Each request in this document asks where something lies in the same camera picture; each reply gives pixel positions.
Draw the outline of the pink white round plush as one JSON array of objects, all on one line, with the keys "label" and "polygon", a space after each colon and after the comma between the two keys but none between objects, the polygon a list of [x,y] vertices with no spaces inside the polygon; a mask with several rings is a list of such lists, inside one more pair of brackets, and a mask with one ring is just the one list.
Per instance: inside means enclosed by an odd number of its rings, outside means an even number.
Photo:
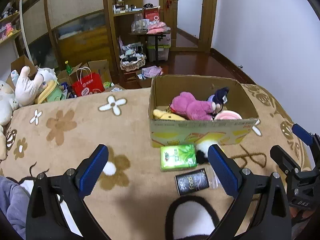
[{"label": "pink white round plush", "polygon": [[236,113],[235,111],[223,110],[218,113],[214,120],[241,120],[242,117],[240,114]]}]

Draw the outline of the white-haired blindfolded plush doll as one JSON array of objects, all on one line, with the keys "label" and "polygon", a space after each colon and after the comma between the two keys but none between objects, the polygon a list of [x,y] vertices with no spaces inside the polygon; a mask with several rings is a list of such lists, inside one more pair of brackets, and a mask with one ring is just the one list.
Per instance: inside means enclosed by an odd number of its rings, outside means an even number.
[{"label": "white-haired blindfolded plush doll", "polygon": [[225,103],[227,103],[227,95],[229,92],[228,87],[218,89],[213,95],[211,95],[207,101],[213,103],[215,106],[214,114],[217,115],[223,109]]}]

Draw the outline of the pink bear plush toy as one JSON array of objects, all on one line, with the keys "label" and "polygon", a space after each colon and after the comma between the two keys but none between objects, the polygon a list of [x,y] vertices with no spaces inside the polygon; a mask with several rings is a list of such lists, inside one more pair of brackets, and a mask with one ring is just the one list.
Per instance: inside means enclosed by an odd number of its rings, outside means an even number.
[{"label": "pink bear plush toy", "polygon": [[197,100],[190,92],[181,92],[173,98],[170,109],[188,120],[212,121],[215,106],[208,101]]}]

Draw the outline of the yellow dog plush toy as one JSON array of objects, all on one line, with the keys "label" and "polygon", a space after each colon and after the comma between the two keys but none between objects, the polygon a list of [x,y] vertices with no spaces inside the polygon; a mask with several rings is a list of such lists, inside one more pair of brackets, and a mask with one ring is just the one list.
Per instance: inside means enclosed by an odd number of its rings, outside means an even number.
[{"label": "yellow dog plush toy", "polygon": [[173,121],[185,121],[186,120],[184,117],[181,117],[177,114],[169,113],[166,111],[161,111],[159,109],[153,110],[153,117],[155,119],[160,119],[160,120],[173,120]]}]

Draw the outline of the white fluffy pompom toy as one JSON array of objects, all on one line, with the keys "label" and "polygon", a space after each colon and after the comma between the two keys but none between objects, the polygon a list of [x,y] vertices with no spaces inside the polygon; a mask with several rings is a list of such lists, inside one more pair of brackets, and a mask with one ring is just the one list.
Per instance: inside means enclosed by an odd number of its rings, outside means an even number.
[{"label": "white fluffy pompom toy", "polygon": [[195,145],[197,164],[202,165],[208,163],[208,150],[212,145],[219,146],[217,141],[211,139],[201,141]]}]

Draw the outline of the green tissue pack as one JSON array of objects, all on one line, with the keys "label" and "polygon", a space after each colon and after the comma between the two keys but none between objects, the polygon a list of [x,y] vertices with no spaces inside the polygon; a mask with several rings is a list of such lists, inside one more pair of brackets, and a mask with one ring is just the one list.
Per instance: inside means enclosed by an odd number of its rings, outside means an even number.
[{"label": "green tissue pack", "polygon": [[193,144],[163,146],[160,150],[161,171],[175,171],[195,168],[196,151]]}]

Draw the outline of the large white plush toy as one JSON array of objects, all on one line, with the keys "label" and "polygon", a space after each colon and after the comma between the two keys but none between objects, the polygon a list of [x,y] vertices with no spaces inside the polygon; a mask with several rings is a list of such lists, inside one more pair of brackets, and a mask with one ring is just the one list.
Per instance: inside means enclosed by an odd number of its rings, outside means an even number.
[{"label": "large white plush toy", "polygon": [[4,81],[0,81],[0,111],[1,126],[6,126],[13,115],[13,112],[19,108],[14,90]]}]

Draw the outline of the green yellow plush toy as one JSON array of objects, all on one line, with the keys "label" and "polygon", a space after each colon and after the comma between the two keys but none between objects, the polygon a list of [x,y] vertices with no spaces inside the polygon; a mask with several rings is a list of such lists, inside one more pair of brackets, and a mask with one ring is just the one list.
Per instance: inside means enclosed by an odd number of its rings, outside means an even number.
[{"label": "green yellow plush toy", "polygon": [[42,104],[46,102],[61,101],[65,97],[62,93],[60,85],[55,80],[50,80],[47,87],[35,99],[35,104]]}]

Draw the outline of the white bunny plush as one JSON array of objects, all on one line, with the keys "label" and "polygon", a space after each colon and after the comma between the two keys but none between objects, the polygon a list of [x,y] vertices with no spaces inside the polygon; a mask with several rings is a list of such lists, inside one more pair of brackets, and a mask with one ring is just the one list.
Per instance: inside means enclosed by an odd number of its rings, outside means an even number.
[{"label": "white bunny plush", "polygon": [[21,106],[29,106],[34,103],[44,82],[42,74],[37,73],[33,80],[29,78],[29,74],[29,66],[23,66],[20,74],[17,70],[11,72],[11,80],[15,85],[16,100]]}]

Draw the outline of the red paper shopping bag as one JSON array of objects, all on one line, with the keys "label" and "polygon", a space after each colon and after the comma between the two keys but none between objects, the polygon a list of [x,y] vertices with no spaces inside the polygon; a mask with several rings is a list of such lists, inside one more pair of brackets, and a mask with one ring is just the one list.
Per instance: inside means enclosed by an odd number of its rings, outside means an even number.
[{"label": "red paper shopping bag", "polygon": [[72,84],[72,89],[77,97],[105,91],[100,75],[92,72],[89,67],[79,68],[76,71],[76,77],[77,80]]}]

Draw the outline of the open cardboard box on floor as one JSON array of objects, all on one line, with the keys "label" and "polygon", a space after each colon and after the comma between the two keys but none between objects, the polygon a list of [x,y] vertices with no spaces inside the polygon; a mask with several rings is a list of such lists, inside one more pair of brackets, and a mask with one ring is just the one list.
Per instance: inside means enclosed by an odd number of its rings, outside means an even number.
[{"label": "open cardboard box on floor", "polygon": [[31,80],[33,80],[36,73],[37,73],[37,68],[25,55],[22,55],[18,59],[16,59],[15,61],[13,61],[11,63],[11,70],[10,70],[10,74],[6,80],[6,83],[9,84],[11,87],[13,87],[14,84],[11,79],[11,72],[15,70],[18,74],[20,74],[21,69],[24,66],[28,66],[30,68],[29,78]]}]

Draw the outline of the clear plastic storage bin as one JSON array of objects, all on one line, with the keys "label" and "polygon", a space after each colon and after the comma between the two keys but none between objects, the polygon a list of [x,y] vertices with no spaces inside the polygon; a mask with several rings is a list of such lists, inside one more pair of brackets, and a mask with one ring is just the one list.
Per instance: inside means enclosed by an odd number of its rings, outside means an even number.
[{"label": "clear plastic storage bin", "polygon": [[[167,61],[169,50],[171,48],[171,33],[157,36],[157,59],[158,61]],[[156,41],[155,36],[148,36],[147,50],[150,62],[156,61]]]}]

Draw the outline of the small black side table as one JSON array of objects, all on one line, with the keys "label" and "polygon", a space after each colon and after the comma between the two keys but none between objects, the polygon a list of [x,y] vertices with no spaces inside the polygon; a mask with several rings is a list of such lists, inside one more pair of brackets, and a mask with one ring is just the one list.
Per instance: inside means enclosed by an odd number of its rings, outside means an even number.
[{"label": "small black side table", "polygon": [[156,34],[147,34],[147,31],[131,32],[130,35],[144,38],[144,49],[146,49],[149,62],[158,64],[159,61],[168,60],[171,48],[171,31]]}]

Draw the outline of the red gift bag on table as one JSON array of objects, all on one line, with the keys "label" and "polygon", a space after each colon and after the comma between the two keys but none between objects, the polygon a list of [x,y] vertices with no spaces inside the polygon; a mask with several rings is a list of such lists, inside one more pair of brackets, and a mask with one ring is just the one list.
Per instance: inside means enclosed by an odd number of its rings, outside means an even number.
[{"label": "red gift bag on table", "polygon": [[160,21],[159,8],[147,8],[144,9],[144,19],[148,19],[150,22]]}]

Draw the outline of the wooden wardrobe cabinet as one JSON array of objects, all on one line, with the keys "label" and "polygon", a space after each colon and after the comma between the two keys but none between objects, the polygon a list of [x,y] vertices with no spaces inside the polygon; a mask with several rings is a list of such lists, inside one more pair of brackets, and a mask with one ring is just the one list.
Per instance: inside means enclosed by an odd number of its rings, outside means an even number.
[{"label": "wooden wardrobe cabinet", "polygon": [[22,0],[26,53],[37,66],[106,60],[121,76],[118,39],[129,39],[133,9],[143,0]]}]

